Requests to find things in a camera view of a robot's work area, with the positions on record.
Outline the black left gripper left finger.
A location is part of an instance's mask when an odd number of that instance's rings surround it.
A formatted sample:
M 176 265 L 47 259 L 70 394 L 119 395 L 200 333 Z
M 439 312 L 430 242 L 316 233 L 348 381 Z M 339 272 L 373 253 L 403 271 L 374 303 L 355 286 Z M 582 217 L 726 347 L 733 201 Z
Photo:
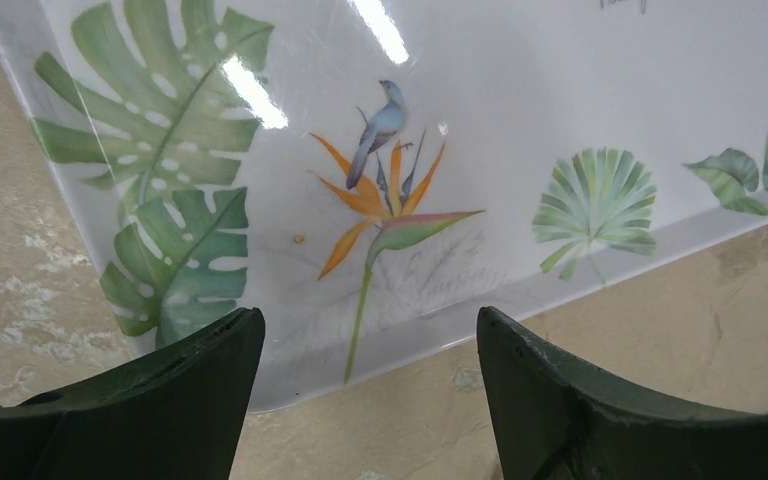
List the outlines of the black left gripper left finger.
M 265 339 L 257 309 L 0 406 L 0 479 L 226 479 Z

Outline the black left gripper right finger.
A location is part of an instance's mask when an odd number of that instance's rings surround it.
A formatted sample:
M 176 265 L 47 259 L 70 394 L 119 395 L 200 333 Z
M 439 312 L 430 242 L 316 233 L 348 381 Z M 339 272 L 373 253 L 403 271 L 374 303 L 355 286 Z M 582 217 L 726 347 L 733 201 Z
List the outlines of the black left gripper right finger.
M 633 383 L 491 306 L 476 340 L 507 479 L 768 479 L 768 413 Z

